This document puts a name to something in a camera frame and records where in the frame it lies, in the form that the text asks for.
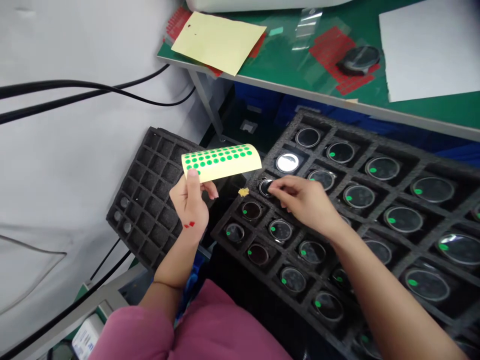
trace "metal table frame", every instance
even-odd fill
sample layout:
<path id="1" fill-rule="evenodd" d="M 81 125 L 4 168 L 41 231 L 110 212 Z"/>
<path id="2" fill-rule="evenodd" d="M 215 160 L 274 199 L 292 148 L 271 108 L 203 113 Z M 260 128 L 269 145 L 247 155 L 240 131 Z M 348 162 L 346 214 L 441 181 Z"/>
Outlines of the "metal table frame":
<path id="1" fill-rule="evenodd" d="M 97 307 L 108 318 L 116 309 L 129 306 L 124 297 L 120 294 L 121 289 L 137 277 L 143 275 L 147 270 L 138 264 L 119 277 L 101 286 L 79 307 L 68 314 L 63 320 L 55 325 L 50 331 L 46 332 L 41 338 L 32 345 L 15 356 L 14 360 L 36 360 L 45 354 L 49 349 L 58 344 L 68 334 L 78 328 L 90 315 L 94 314 Z M 86 283 L 87 289 L 93 284 Z"/>
<path id="2" fill-rule="evenodd" d="M 185 61 L 174 60 L 168 57 L 157 56 L 162 62 L 165 62 L 170 65 L 175 65 L 180 68 L 184 68 L 188 70 L 190 77 L 195 85 L 198 95 L 200 97 L 203 106 L 206 109 L 208 117 L 215 128 L 216 134 L 220 138 L 221 141 L 229 140 L 233 143 L 238 144 L 238 141 L 228 138 L 223 134 L 223 125 L 222 120 L 220 118 L 219 112 L 213 106 L 212 100 L 212 89 L 207 81 L 207 76 L 215 77 L 213 72 L 205 66 L 192 64 Z M 274 82 L 268 82 L 259 80 L 252 77 L 237 75 L 231 76 L 227 73 L 222 73 L 219 78 L 223 78 L 226 80 L 236 81 L 239 83 L 244 83 L 247 85 L 253 85 L 256 87 L 260 87 L 263 89 L 273 90 L 276 92 L 280 92 L 283 94 L 288 94 L 292 96 L 296 96 L 299 98 L 324 103 L 327 105 L 332 105 L 338 108 L 348 109 L 355 112 L 359 112 L 362 114 L 370 115 L 375 117 L 379 120 L 386 120 L 393 123 L 405 124 L 414 126 L 417 128 L 422 128 L 438 133 L 443 133 L 447 135 L 456 136 L 459 138 L 464 138 L 468 140 L 478 141 L 480 142 L 480 129 L 475 129 L 467 126 L 456 125 L 448 122 L 438 121 L 426 117 L 411 115 L 403 112 L 392 111 L 389 109 L 371 106 L 364 103 L 356 103 L 351 101 L 346 101 L 344 99 L 325 95 L 319 92 L 313 92 L 308 90 L 303 90 L 296 87 L 280 85 Z"/>

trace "person's left hand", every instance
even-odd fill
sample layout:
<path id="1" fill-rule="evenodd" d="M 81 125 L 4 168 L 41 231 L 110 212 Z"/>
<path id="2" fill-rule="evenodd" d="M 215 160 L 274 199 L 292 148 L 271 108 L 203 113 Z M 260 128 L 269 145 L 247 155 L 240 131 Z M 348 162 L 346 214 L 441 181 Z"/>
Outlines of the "person's left hand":
<path id="1" fill-rule="evenodd" d="M 200 237 L 209 223 L 209 209 L 202 200 L 203 191 L 207 191 L 212 200 L 219 197 L 213 182 L 200 184 L 199 173 L 195 169 L 188 171 L 187 178 L 182 175 L 170 190 L 170 198 L 180 218 L 183 231 L 189 231 Z"/>

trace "white wall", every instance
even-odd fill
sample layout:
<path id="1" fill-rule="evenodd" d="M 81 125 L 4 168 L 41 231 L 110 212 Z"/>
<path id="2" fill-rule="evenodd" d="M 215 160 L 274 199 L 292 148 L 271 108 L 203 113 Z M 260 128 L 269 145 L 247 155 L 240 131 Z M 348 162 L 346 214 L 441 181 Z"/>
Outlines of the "white wall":
<path id="1" fill-rule="evenodd" d="M 116 85 L 153 73 L 177 0 L 2 0 L 0 86 L 76 79 Z M 171 66 L 130 88 L 161 102 L 183 98 L 188 74 Z M 84 90 L 0 101 L 0 113 Z M 198 96 L 161 108 L 108 94 L 0 126 L 0 234 L 68 256 L 34 293 L 0 316 L 0 353 L 72 303 L 117 239 L 105 221 L 146 129 L 199 142 L 209 121 Z M 120 243 L 106 273 L 127 251 Z M 55 258 L 0 240 L 0 309 Z"/>

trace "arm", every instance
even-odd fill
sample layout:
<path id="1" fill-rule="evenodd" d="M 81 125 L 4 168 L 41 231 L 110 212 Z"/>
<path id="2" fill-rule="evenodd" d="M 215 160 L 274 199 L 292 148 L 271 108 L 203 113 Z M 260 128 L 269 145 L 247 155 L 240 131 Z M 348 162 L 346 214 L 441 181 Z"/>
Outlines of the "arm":
<path id="1" fill-rule="evenodd" d="M 285 176 L 268 191 L 298 220 L 330 239 L 384 359 L 467 359 L 343 221 L 321 184 Z"/>
<path id="2" fill-rule="evenodd" d="M 143 308 L 162 310 L 172 324 L 192 271 L 197 247 L 209 222 L 209 210 L 202 200 L 202 190 L 208 191 L 211 199 L 219 196 L 213 182 L 200 184 L 196 170 L 191 169 L 187 175 L 187 179 L 182 176 L 170 190 L 170 198 L 184 228 L 158 266 L 153 283 L 139 304 Z"/>

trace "pink shirt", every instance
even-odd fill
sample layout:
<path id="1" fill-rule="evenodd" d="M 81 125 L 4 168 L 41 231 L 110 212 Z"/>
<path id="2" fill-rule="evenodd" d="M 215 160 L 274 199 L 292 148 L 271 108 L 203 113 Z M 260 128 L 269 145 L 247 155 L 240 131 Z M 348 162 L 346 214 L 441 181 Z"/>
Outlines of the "pink shirt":
<path id="1" fill-rule="evenodd" d="M 175 330 L 162 311 L 116 310 L 89 357 L 97 359 L 292 360 L 252 315 L 208 279 Z"/>

